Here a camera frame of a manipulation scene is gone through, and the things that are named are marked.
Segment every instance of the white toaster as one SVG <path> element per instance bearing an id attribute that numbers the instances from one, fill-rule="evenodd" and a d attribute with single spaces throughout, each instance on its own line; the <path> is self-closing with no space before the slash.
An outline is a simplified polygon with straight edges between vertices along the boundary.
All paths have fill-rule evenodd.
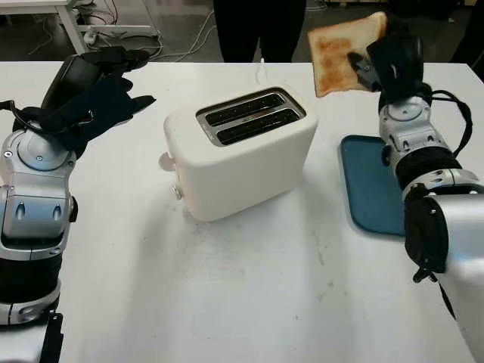
<path id="1" fill-rule="evenodd" d="M 164 123 L 174 191 L 213 221 L 289 191 L 301 179 L 317 119 L 286 86 L 185 107 Z"/>

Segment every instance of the table leg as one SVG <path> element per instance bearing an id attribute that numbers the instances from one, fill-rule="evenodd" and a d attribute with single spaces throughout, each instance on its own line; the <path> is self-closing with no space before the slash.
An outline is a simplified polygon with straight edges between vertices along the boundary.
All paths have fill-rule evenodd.
<path id="1" fill-rule="evenodd" d="M 70 41 L 73 43 L 74 49 L 76 49 L 77 54 L 86 53 L 88 48 L 84 43 L 84 38 L 81 35 L 81 32 L 77 28 L 77 22 L 70 9 L 66 6 L 56 6 L 55 7 L 57 12 L 59 13 L 59 17 L 62 20 L 62 24 L 66 29 L 67 35 L 70 38 Z"/>

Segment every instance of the electrical cord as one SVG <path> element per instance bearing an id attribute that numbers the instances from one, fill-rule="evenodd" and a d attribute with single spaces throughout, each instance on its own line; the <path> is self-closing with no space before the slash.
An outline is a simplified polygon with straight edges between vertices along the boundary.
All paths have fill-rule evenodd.
<path id="1" fill-rule="evenodd" d="M 45 17 L 44 18 L 44 23 L 42 24 L 42 29 L 44 30 L 44 33 L 48 35 L 48 39 L 45 42 L 42 42 L 39 45 L 37 45 L 32 51 L 30 51 L 29 53 L 27 53 L 28 55 L 34 54 L 40 48 L 42 48 L 43 46 L 49 44 L 50 42 L 52 42 L 54 40 L 54 37 L 52 36 L 52 34 L 50 34 L 50 32 L 47 30 L 47 21 L 48 21 L 48 18 Z"/>
<path id="2" fill-rule="evenodd" d="M 325 0 L 315 0 L 315 2 L 317 3 L 316 6 L 308 6 L 306 7 L 306 11 L 309 11 L 309 12 L 317 12 L 317 11 L 325 11 L 327 10 L 327 4 L 326 4 L 326 1 Z"/>
<path id="3" fill-rule="evenodd" d="M 0 110 L 10 110 L 15 116 L 16 121 L 18 121 L 26 129 L 29 129 L 39 135 L 56 135 L 65 131 L 65 128 L 57 131 L 50 131 L 32 125 L 23 118 L 21 111 L 15 107 L 15 102 L 13 100 L 0 102 Z"/>
<path id="4" fill-rule="evenodd" d="M 114 19 L 113 13 L 109 12 L 108 10 L 100 9 L 100 8 L 93 8 L 92 5 L 80 5 L 75 9 L 79 10 L 79 12 L 83 12 L 84 14 L 91 14 L 91 13 L 102 13 L 107 14 Z"/>
<path id="5" fill-rule="evenodd" d="M 178 57 L 177 59 L 175 59 L 173 62 L 179 62 L 183 59 L 185 59 L 188 55 L 190 54 L 194 54 L 196 52 L 198 52 L 207 42 L 208 38 L 209 38 L 209 35 L 212 33 L 212 31 L 214 29 L 216 29 L 216 26 L 212 26 L 210 27 L 204 38 L 203 38 L 203 41 L 199 44 L 198 42 L 200 41 L 200 38 L 202 37 L 202 34 L 203 34 L 203 31 L 206 29 L 206 25 L 208 24 L 209 22 L 209 19 L 210 17 L 213 15 L 213 11 L 210 11 L 205 20 L 203 21 L 202 23 L 202 26 L 200 28 L 200 31 L 198 32 L 194 42 L 192 43 L 192 45 L 190 46 L 190 48 L 186 51 L 186 52 L 180 52 L 180 53 L 172 53 L 172 54 L 162 54 L 163 52 L 163 49 L 164 49 L 164 46 L 163 46 L 163 43 L 162 43 L 162 37 L 161 35 L 159 34 L 158 37 L 157 37 L 157 42 L 158 42 L 158 45 L 157 46 L 151 46 L 151 45 L 147 45 L 147 46 L 142 46 L 142 47 L 138 47 L 138 48 L 135 48 L 136 50 L 143 50 L 143 49 L 156 49 L 156 51 L 154 51 L 151 55 L 150 55 L 150 58 L 149 58 L 149 61 L 156 61 L 156 60 L 159 60 L 159 59 L 162 59 L 162 58 L 166 58 L 166 57 Z M 109 39 L 118 39 L 120 41 L 122 40 L 126 40 L 126 39 L 131 39 L 131 38 L 149 38 L 149 39 L 152 39 L 153 37 L 152 36 L 124 36 L 122 34 L 120 34 L 119 36 L 113 36 L 113 35 L 108 35 L 108 34 L 103 34 L 103 33 L 98 33 L 100 35 L 100 38 L 101 40 L 106 43 L 106 44 L 109 44 L 109 42 L 103 38 L 102 36 L 106 37 L 106 38 L 109 38 Z M 98 50 L 99 47 L 95 47 L 95 46 L 92 46 L 92 45 L 88 45 L 88 47 L 90 49 L 93 49 L 93 50 Z"/>
<path id="6" fill-rule="evenodd" d="M 461 112 L 462 117 L 464 118 L 464 121 L 466 123 L 464 133 L 462 134 L 461 142 L 459 143 L 458 148 L 454 151 L 454 157 L 457 157 L 458 154 L 466 147 L 467 143 L 470 140 L 470 137 L 472 136 L 473 122 L 472 122 L 472 114 L 470 112 L 470 108 L 469 106 L 467 106 L 466 103 L 459 100 L 449 91 L 446 91 L 443 89 L 437 89 L 432 92 L 432 96 L 434 95 L 445 95 L 447 96 L 447 98 L 432 97 L 433 100 L 455 102 L 459 107 L 459 111 Z"/>
<path id="7" fill-rule="evenodd" d="M 114 2 L 114 0 L 111 0 L 111 2 L 113 3 L 113 6 L 114 6 L 114 11 L 116 12 L 116 20 L 114 21 L 115 24 L 118 24 L 118 7 L 116 6 L 116 2 Z"/>
<path id="8" fill-rule="evenodd" d="M 92 9 L 84 9 L 84 8 L 78 8 L 79 10 L 79 13 L 84 17 L 84 16 L 87 16 L 87 17 L 96 17 L 96 18 L 99 18 L 101 17 L 100 15 L 96 15 L 97 14 L 106 14 L 106 15 L 109 15 L 111 17 L 111 21 L 110 21 L 110 25 L 113 25 L 113 22 L 114 22 L 114 16 L 109 12 L 109 11 L 104 11 L 104 10 L 96 10 L 96 11 L 93 11 Z M 101 17 L 102 20 L 107 23 L 108 20 L 106 20 L 105 18 Z"/>
<path id="9" fill-rule="evenodd" d="M 191 47 L 190 47 L 190 48 L 189 48 L 189 49 L 188 49 L 188 50 L 187 50 L 185 53 L 160 54 L 160 55 L 158 55 L 158 56 L 156 56 L 156 57 L 153 57 L 153 58 L 151 59 L 151 61 L 155 61 L 155 60 L 157 60 L 157 59 L 161 59 L 161 58 L 165 58 L 165 57 L 178 57 L 178 56 L 179 56 L 179 58 L 177 58 L 176 60 L 174 60 L 174 62 L 179 62 L 179 61 L 181 61 L 182 59 L 184 59 L 185 57 L 187 57 L 188 55 L 198 52 L 198 51 L 199 51 L 199 50 L 200 50 L 200 49 L 201 49 L 201 48 L 202 48 L 202 47 L 203 47 L 203 46 L 206 44 L 206 41 L 207 41 L 207 39 L 208 39 L 208 37 L 209 37 L 210 33 L 211 33 L 211 32 L 212 32 L 212 31 L 213 31 L 215 28 L 216 28 L 216 26 L 215 26 L 215 25 L 214 25 L 214 26 L 212 26 L 212 27 L 211 27 L 211 28 L 210 28 L 210 29 L 209 29 L 209 30 L 206 32 L 206 34 L 205 34 L 205 38 L 203 39 L 202 43 L 201 43 L 201 44 L 200 44 L 198 47 L 196 47 L 196 46 L 197 46 L 198 41 L 200 40 L 200 37 L 202 36 L 203 31 L 204 31 L 204 30 L 205 30 L 205 28 L 206 28 L 206 25 L 207 25 L 207 24 L 208 24 L 208 22 L 209 22 L 210 17 L 211 17 L 213 14 L 214 14 L 214 13 L 213 13 L 213 11 L 210 11 L 210 12 L 207 14 L 207 16 L 206 16 L 206 18 L 205 18 L 205 21 L 203 22 L 202 27 L 200 28 L 200 31 L 199 31 L 199 32 L 198 32 L 198 34 L 197 34 L 197 37 L 195 38 L 195 40 L 194 40 L 194 42 L 192 43 Z"/>
<path id="10" fill-rule="evenodd" d="M 85 6 L 92 6 L 92 5 L 94 5 L 94 0 L 91 0 L 91 2 L 88 3 L 88 4 L 73 6 L 73 8 L 78 9 L 78 8 L 82 8 L 82 7 L 85 7 Z"/>
<path id="11" fill-rule="evenodd" d="M 106 8 L 109 11 L 110 15 L 113 17 L 113 22 L 112 22 L 111 25 L 116 24 L 118 22 L 118 10 L 117 10 L 116 5 L 113 2 L 114 9 L 116 11 L 116 13 L 114 14 L 113 11 L 111 10 L 111 6 L 109 6 L 108 3 L 107 3 L 107 0 L 104 0 L 104 4 L 106 5 Z"/>
<path id="12" fill-rule="evenodd" d="M 481 61 L 482 56 L 484 56 L 484 51 L 481 52 L 480 56 L 476 59 L 476 61 L 470 66 L 470 68 L 475 69 L 477 64 Z"/>
<path id="13" fill-rule="evenodd" d="M 202 43 L 198 47 L 193 48 L 193 46 L 196 44 L 196 42 L 194 42 L 194 44 L 192 45 L 192 47 L 186 53 L 162 54 L 159 57 L 157 57 L 157 59 L 164 58 L 164 57 L 175 57 L 177 55 L 181 55 L 180 58 L 177 58 L 176 60 L 173 61 L 173 62 L 179 62 L 182 59 L 184 59 L 185 57 L 187 57 L 188 55 L 197 53 L 205 45 L 206 41 L 209 38 L 210 33 L 214 29 L 216 29 L 216 26 L 215 25 L 212 26 L 210 29 L 208 29 L 208 31 L 205 34 L 205 38 L 203 39 Z"/>
<path id="14" fill-rule="evenodd" d="M 87 17 L 94 17 L 96 19 L 102 20 L 104 25 L 107 25 L 107 21 L 103 17 L 99 17 L 98 15 L 94 15 L 94 14 L 83 14 L 83 13 L 80 13 L 80 14 L 81 14 L 82 19 L 84 19 L 84 23 L 86 23 L 86 24 L 88 24 L 88 22 L 86 21 Z"/>

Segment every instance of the person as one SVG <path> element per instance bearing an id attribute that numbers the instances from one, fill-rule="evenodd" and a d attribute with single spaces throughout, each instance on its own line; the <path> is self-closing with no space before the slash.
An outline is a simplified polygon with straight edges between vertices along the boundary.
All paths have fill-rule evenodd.
<path id="1" fill-rule="evenodd" d="M 466 63 L 484 81 L 484 0 L 477 0 L 451 63 Z"/>
<path id="2" fill-rule="evenodd" d="M 303 27 L 306 0 L 213 0 L 225 62 L 252 62 L 260 41 L 265 62 L 291 62 Z"/>

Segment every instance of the blue tray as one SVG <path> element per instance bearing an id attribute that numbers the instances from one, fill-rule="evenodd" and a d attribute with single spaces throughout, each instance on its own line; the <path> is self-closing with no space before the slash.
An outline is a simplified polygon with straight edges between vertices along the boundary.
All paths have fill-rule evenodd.
<path id="1" fill-rule="evenodd" d="M 380 138 L 350 135 L 340 151 L 355 224 L 375 233 L 405 236 L 402 191 L 390 166 L 381 161 Z"/>

